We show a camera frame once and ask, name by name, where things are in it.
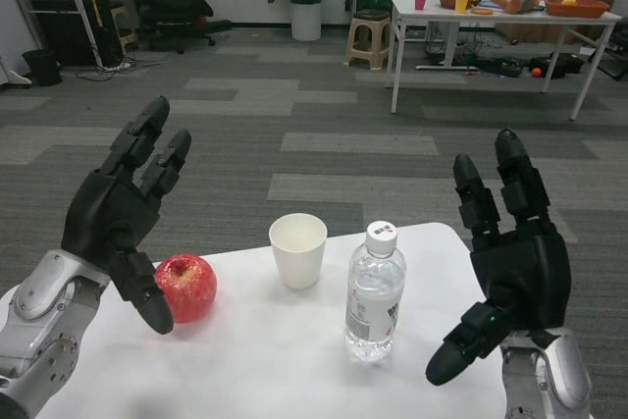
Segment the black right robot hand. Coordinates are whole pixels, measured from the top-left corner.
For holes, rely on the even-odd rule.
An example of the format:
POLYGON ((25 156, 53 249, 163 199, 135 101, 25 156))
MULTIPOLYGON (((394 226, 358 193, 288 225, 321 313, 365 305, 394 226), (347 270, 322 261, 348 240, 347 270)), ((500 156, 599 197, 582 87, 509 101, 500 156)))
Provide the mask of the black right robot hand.
POLYGON ((503 233, 492 192, 469 155, 453 163, 463 226, 472 235, 473 270, 485 301, 471 306, 444 338, 426 368, 427 380, 443 385, 476 358, 487 357, 515 331, 546 338, 564 324, 571 289, 566 244, 549 215, 540 172, 518 135, 504 129, 495 141, 501 195, 515 228, 503 233))

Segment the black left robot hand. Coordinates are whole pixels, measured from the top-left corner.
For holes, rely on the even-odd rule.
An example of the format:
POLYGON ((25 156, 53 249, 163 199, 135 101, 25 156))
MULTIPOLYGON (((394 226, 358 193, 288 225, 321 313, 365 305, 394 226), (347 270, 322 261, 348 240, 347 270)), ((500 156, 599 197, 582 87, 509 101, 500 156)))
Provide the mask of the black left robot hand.
POLYGON ((137 246, 159 220, 162 198, 176 186, 191 146, 189 131, 180 130, 153 153, 169 114, 169 101, 158 96, 127 123, 75 194, 61 241, 63 250, 107 273, 122 300, 161 335, 173 329, 173 315, 151 260, 137 246))

